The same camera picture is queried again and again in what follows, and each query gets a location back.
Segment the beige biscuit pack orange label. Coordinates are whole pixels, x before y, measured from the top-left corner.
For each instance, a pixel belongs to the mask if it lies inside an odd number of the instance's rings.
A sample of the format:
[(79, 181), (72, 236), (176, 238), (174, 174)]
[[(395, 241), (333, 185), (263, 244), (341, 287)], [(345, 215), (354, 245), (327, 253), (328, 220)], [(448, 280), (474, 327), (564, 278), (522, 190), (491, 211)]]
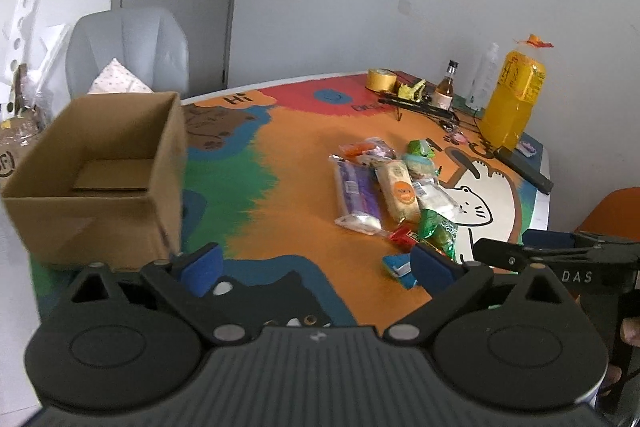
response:
[(390, 217), (418, 223), (421, 209), (406, 164), (399, 159), (380, 161), (374, 170)]

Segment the blue snack packet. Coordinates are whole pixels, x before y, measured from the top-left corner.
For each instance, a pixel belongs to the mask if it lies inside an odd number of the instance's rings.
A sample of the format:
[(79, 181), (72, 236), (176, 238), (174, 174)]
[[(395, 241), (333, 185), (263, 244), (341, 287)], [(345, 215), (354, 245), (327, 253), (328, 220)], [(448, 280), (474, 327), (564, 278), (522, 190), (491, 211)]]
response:
[(416, 287), (416, 278), (412, 274), (410, 258), (409, 254), (398, 254), (384, 256), (382, 259), (390, 276), (405, 289)]

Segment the purple wafer snack pack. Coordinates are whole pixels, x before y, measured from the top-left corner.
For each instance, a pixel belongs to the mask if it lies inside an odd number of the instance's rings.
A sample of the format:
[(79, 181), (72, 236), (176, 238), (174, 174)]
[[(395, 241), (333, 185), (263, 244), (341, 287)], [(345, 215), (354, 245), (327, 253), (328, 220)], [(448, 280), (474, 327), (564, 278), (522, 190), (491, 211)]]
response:
[(382, 232), (382, 217), (378, 205), (372, 169), (337, 155), (331, 155), (337, 194), (340, 227), (364, 235)]

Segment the black remote control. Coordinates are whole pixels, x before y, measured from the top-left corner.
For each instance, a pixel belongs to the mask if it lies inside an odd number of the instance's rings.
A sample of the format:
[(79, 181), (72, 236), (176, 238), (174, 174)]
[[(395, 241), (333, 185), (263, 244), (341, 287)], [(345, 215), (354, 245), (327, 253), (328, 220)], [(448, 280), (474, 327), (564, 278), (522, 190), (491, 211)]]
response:
[(508, 166), (516, 172), (521, 178), (532, 184), (542, 194), (549, 195), (553, 188), (553, 182), (529, 165), (526, 157), (516, 150), (512, 152), (506, 147), (499, 147), (494, 152), (495, 158), (501, 161), (503, 165)]

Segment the SF cardboard box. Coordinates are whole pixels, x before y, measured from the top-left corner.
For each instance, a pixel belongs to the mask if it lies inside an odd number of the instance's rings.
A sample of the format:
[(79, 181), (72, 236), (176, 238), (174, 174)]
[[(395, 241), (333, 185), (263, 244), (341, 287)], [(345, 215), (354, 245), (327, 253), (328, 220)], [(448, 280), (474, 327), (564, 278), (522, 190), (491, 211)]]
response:
[(18, 65), (9, 101), (1, 104), (1, 187), (38, 141), (50, 118), (50, 95), (29, 77), (26, 63)]

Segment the brown cardboard box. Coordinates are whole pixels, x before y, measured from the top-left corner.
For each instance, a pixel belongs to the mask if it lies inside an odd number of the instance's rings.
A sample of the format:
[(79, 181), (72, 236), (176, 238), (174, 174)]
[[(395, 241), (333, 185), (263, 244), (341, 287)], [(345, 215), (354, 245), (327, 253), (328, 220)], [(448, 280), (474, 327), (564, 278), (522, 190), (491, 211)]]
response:
[(177, 93), (84, 95), (41, 133), (2, 198), (43, 265), (137, 271), (181, 249), (184, 168)]

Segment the clear white snack pack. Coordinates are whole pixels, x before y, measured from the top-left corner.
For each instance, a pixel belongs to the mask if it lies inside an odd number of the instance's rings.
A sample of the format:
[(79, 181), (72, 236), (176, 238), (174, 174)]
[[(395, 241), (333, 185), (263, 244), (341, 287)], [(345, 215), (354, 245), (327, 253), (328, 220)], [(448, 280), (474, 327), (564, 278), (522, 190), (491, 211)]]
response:
[(458, 220), (458, 203), (437, 182), (422, 178), (414, 180), (412, 187), (421, 209), (433, 210), (451, 222)]

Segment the yellow tape roll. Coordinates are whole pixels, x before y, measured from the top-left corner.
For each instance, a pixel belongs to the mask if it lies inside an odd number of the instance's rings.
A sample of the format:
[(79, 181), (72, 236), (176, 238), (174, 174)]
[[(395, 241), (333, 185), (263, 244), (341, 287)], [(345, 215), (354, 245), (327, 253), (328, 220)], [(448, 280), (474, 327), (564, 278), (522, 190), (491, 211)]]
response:
[(366, 88), (372, 92), (393, 92), (396, 88), (397, 75), (388, 69), (369, 69)]

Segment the orange candy packet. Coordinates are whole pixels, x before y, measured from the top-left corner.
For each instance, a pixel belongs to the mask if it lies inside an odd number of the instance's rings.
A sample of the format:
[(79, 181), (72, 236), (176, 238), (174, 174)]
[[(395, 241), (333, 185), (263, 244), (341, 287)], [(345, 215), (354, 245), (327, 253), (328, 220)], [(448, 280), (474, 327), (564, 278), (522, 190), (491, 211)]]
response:
[(340, 155), (344, 158), (357, 158), (375, 150), (376, 144), (371, 141), (360, 141), (340, 146)]

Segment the colourful cartoon table mat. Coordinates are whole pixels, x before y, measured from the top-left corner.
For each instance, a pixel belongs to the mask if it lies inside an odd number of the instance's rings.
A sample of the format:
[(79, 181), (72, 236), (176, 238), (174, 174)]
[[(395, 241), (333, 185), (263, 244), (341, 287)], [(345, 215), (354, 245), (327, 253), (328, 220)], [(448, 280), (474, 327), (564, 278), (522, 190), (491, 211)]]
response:
[(175, 255), (217, 243), (242, 272), (265, 274), (278, 262), (317, 268), (330, 285), (328, 305), (381, 329), (424, 305), (425, 291), (403, 288), (385, 269), (389, 241), (335, 223), (330, 156), (370, 136), (396, 150), (431, 140), (446, 187), (470, 188), (494, 214), (483, 234), (518, 239), (535, 199), (522, 180), (491, 159), (480, 139), (454, 145), (431, 119), (396, 117), (365, 82), (361, 75), (323, 78), (181, 102), (186, 168)]

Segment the green shiny snack bag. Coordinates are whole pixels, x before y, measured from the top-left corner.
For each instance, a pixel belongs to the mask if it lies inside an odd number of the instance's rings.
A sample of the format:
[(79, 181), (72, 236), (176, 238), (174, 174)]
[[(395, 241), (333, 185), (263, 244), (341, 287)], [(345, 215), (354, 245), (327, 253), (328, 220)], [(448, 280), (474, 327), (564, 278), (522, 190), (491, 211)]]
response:
[(418, 237), (421, 243), (431, 245), (450, 260), (456, 260), (458, 226), (440, 213), (431, 209), (421, 211)]

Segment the teal cracker pack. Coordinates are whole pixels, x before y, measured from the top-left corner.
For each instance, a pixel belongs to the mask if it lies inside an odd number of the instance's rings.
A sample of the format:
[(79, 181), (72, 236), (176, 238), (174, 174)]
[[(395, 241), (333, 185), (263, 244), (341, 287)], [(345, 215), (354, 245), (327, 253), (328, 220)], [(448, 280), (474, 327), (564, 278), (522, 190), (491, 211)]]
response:
[(440, 169), (435, 166), (431, 158), (421, 155), (405, 154), (401, 157), (401, 160), (405, 163), (408, 173), (413, 180), (437, 179), (439, 177)]

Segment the small green snack pouch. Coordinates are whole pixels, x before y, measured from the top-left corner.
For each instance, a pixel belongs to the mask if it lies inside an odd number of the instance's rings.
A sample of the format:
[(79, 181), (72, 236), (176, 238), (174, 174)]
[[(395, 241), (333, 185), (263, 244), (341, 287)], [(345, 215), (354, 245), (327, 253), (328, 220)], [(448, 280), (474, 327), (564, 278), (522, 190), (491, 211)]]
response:
[(412, 140), (407, 145), (407, 154), (413, 156), (421, 156), (426, 158), (434, 158), (435, 150), (427, 139)]

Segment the white dotted pillow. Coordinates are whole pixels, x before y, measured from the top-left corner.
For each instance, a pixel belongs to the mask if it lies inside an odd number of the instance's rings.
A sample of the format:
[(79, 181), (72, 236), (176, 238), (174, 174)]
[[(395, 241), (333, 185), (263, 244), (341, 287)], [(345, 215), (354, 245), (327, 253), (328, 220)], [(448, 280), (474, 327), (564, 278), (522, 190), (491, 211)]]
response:
[(119, 63), (117, 58), (109, 62), (99, 76), (93, 80), (88, 91), (89, 94), (107, 93), (151, 93), (149, 88), (125, 66)]

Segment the grey upholstered chair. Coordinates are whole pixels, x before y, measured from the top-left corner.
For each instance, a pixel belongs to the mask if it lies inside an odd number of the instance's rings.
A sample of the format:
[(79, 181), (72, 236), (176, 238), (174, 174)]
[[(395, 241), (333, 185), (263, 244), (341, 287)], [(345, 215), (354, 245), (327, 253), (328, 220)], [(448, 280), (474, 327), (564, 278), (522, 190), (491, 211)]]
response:
[(72, 98), (89, 92), (93, 80), (117, 60), (154, 91), (189, 91), (189, 46), (175, 17), (164, 8), (122, 8), (81, 17), (65, 55)]

